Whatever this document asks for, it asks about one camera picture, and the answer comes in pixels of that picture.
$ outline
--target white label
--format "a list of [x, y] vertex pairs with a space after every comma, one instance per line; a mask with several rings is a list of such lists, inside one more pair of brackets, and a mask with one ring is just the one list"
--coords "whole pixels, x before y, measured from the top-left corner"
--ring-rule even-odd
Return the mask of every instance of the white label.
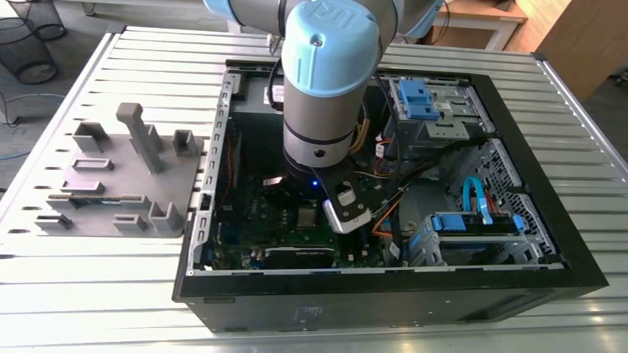
[[385, 146], [383, 144], [379, 144], [375, 147], [375, 155], [380, 158], [384, 158], [384, 151], [385, 151]]
[[452, 105], [449, 103], [433, 103], [433, 106], [439, 110], [452, 110]]
[[[273, 100], [277, 103], [284, 102], [284, 86], [273, 86]], [[268, 101], [268, 87], [264, 87], [264, 104], [271, 104], [271, 102]]]
[[343, 206], [352, 204], [356, 200], [353, 189], [344, 191], [337, 195], [337, 201]]
[[400, 259], [400, 254], [401, 254], [401, 250], [400, 250], [399, 246], [395, 245], [395, 243], [391, 243], [391, 247], [388, 248], [388, 250], [391, 250], [392, 256], [399, 260]]

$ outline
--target trash can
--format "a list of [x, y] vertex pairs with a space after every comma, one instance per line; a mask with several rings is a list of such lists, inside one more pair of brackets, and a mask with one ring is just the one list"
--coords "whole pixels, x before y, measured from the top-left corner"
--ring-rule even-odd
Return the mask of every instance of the trash can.
[[44, 83], [57, 74], [47, 45], [23, 18], [0, 18], [0, 63], [21, 83]]
[[41, 40], [63, 37], [65, 27], [52, 0], [7, 0], [17, 17], [28, 21], [32, 31]]

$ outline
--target metal table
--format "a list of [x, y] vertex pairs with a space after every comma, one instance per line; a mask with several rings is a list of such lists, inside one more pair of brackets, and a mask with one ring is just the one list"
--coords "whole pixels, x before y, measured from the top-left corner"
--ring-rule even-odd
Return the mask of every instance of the metal table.
[[625, 352], [628, 167], [545, 62], [395, 45], [381, 67], [488, 74], [611, 287], [496, 324], [213, 335], [171, 301], [181, 240], [40, 237], [80, 121], [123, 131], [120, 102], [161, 134], [209, 136], [227, 59], [271, 60], [265, 37], [128, 27], [108, 33], [0, 203], [0, 346], [95, 352]]

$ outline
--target robotic arm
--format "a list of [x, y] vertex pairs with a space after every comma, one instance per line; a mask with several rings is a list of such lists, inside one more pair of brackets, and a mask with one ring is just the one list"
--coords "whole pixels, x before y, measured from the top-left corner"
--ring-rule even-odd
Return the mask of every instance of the robotic arm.
[[429, 30], [444, 0], [204, 0], [215, 15], [284, 37], [284, 153], [313, 171], [332, 228], [371, 221], [347, 155], [367, 85], [396, 36]]

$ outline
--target floor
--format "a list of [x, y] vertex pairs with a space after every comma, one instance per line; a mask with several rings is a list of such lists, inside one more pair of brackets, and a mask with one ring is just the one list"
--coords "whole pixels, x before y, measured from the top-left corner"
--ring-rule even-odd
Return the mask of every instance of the floor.
[[[97, 15], [87, 17], [79, 3], [57, 1], [56, 4], [69, 29], [67, 36], [49, 42], [48, 45], [60, 68], [59, 76], [43, 85], [24, 86], [17, 84], [4, 68], [0, 68], [0, 92], [8, 99], [28, 93], [65, 95], [103, 33], [113, 23], [177, 29], [227, 30], [225, 22], [212, 17], [208, 11], [99, 4]], [[11, 129], [0, 124], [0, 158], [31, 150], [60, 101], [61, 99], [56, 97], [32, 97], [8, 104], [8, 118], [13, 121], [20, 116], [20, 126]], [[625, 139], [628, 123], [624, 121], [628, 118], [628, 84], [624, 88], [617, 88], [611, 80], [605, 82], [585, 102], [585, 109], [619, 152], [628, 159], [628, 139]], [[0, 189], [9, 186], [24, 158], [0, 160]]]

